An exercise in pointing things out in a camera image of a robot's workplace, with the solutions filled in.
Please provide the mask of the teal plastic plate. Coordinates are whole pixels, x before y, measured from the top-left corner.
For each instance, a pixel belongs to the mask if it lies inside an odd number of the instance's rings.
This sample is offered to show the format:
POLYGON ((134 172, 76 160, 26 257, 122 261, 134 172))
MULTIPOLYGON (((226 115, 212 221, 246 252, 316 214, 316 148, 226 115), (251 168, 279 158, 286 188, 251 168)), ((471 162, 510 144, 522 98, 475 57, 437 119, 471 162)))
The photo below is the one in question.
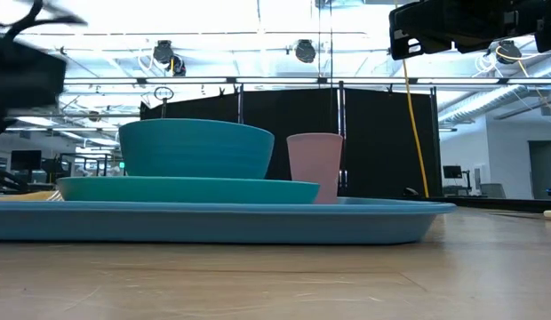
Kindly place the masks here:
POLYGON ((312 204, 319 185, 292 180, 196 177, 68 177, 57 180, 66 201, 312 204))

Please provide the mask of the black aluminium rig frame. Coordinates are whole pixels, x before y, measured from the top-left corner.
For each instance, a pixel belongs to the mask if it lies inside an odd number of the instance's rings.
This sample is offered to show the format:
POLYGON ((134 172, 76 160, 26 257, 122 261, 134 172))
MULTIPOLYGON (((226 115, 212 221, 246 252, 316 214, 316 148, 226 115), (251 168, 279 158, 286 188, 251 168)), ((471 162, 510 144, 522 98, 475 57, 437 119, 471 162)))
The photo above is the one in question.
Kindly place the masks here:
POLYGON ((478 196, 466 197, 397 197, 396 200, 430 201, 456 204, 459 207, 502 210, 511 212, 543 213, 551 211, 551 200, 501 199, 478 196))

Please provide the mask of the yellow cloth napkin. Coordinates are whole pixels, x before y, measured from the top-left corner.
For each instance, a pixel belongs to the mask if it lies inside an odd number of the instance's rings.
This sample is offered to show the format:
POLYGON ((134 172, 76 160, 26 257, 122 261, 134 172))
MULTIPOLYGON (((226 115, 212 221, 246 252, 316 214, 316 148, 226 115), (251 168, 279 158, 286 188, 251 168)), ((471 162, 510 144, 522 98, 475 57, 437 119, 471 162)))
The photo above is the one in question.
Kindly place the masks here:
POLYGON ((47 201, 47 198, 55 191, 40 191, 20 195, 0 195, 0 201, 47 201))

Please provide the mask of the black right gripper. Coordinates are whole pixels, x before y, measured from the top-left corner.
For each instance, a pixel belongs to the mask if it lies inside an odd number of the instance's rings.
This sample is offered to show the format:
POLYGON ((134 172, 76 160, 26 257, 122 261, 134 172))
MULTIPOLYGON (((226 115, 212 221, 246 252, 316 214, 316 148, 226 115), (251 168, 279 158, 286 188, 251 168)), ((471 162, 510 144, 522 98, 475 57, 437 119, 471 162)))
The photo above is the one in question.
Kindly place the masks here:
POLYGON ((494 41, 537 31, 537 0, 418 0, 390 12, 394 60, 487 49, 494 41))

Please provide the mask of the pink plastic cup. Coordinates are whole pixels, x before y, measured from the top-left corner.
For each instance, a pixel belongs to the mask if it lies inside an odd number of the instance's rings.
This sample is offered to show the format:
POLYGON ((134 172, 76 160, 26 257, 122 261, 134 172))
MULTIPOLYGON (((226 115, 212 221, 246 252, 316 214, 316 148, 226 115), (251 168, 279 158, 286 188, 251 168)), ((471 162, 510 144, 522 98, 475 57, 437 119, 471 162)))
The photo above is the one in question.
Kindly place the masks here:
POLYGON ((336 204, 343 138, 336 133, 313 132, 289 136, 286 142, 291 178, 319 185, 315 204, 336 204))

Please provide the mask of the blue plastic bowl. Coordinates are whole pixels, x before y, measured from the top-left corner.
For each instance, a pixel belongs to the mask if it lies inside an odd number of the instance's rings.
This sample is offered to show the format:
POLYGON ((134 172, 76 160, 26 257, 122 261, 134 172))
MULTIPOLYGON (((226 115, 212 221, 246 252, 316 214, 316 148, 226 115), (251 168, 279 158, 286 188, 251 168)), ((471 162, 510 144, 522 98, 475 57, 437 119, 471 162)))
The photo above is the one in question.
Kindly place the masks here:
POLYGON ((264 129, 193 118, 140 120, 118 136, 130 176, 261 180, 275 144, 264 129))

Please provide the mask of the black partition screen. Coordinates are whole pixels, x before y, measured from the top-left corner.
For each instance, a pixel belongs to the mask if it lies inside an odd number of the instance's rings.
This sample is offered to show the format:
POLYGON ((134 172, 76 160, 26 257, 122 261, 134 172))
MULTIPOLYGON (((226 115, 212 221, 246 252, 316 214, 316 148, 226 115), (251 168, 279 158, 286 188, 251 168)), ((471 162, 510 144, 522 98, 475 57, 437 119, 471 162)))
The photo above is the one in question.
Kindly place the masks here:
POLYGON ((267 176, 291 177, 287 137, 339 132, 345 140, 339 192, 354 197, 401 197, 407 188, 420 195, 442 194, 438 126, 427 94, 357 89, 306 89, 230 93, 216 97, 140 105, 143 120, 166 115, 228 122, 243 121, 275 135, 267 176))

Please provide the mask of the dark grey door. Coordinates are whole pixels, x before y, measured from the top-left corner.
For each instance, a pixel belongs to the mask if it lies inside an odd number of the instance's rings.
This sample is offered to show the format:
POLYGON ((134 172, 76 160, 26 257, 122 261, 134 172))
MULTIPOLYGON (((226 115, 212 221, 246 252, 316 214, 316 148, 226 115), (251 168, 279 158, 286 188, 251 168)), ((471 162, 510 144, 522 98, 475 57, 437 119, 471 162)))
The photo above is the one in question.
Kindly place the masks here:
POLYGON ((529 142, 532 196, 551 200, 551 140, 529 142))

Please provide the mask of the grey ceiling duct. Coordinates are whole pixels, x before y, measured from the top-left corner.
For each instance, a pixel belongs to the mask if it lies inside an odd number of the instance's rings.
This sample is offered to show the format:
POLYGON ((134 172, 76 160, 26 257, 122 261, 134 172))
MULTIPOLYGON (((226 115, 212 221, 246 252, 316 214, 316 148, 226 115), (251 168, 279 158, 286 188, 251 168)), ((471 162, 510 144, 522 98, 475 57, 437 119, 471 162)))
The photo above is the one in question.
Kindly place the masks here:
POLYGON ((477 114, 490 108, 498 108, 505 99, 514 97, 523 90, 522 85, 513 84, 489 92, 475 93, 440 111, 437 120, 439 123, 456 123, 469 117, 476 117, 477 114))

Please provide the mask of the blue plastic tray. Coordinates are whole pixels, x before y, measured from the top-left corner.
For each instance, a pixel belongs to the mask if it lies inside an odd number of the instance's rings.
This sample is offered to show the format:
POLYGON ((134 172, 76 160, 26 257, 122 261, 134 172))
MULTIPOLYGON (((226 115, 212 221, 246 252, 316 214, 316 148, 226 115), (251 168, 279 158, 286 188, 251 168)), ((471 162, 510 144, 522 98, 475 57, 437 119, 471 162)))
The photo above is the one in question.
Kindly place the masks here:
POLYGON ((338 204, 0 201, 0 241, 407 244, 455 209, 352 197, 338 204))

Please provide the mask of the long ceiling light rail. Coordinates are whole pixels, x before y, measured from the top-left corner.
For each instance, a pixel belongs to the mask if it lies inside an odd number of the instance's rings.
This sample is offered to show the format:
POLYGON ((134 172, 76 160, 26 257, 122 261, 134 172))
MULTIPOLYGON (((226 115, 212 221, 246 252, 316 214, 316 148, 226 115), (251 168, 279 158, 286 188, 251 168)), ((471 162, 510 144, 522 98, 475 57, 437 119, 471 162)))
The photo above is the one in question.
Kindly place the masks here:
MULTIPOLYGON (((78 84, 404 84, 402 77, 106 77, 67 78, 65 85, 78 84)), ((551 77, 472 78, 410 77, 409 84, 506 85, 551 84, 551 77)))

